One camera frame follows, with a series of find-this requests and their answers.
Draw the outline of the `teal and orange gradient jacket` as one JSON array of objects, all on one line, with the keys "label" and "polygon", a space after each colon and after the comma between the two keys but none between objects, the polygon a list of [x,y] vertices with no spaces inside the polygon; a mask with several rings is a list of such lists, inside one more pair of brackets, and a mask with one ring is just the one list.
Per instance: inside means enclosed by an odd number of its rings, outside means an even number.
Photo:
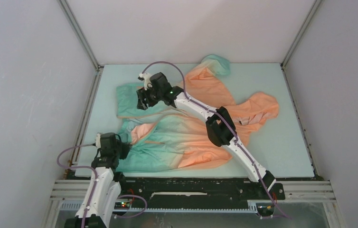
[{"label": "teal and orange gradient jacket", "polygon": [[[221,77],[230,74],[230,63],[217,56],[206,56],[179,84],[197,100],[225,107],[236,125],[237,135],[247,145],[250,134],[279,113],[277,100],[262,92],[237,104]],[[137,108],[141,83],[124,84],[116,89],[117,117],[122,119],[118,134],[131,149],[119,161],[122,172],[160,172],[176,169],[210,169],[221,166],[232,156],[215,146],[207,136],[204,121],[159,102],[147,110]]]}]

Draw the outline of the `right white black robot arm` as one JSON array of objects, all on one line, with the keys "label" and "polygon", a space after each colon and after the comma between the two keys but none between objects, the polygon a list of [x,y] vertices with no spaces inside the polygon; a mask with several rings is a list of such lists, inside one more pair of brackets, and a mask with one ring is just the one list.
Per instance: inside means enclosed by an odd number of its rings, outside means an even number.
[{"label": "right white black robot arm", "polygon": [[141,73],[138,79],[144,83],[137,91],[138,109],[146,110],[163,102],[200,119],[205,123],[208,139],[228,151],[247,171],[249,180],[256,182],[255,195],[265,199],[272,194],[276,178],[246,149],[226,108],[212,107],[195,99],[184,88],[172,86],[163,73]]}]

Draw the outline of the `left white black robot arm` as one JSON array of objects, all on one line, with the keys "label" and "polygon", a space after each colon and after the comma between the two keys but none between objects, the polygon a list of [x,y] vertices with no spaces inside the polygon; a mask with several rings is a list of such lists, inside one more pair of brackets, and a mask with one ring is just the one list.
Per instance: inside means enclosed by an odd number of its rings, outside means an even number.
[{"label": "left white black robot arm", "polygon": [[126,159],[131,146],[115,133],[98,133],[93,144],[97,154],[91,163],[90,185],[84,200],[65,228],[105,228],[109,225],[117,198],[127,194],[122,172],[116,172],[120,160]]}]

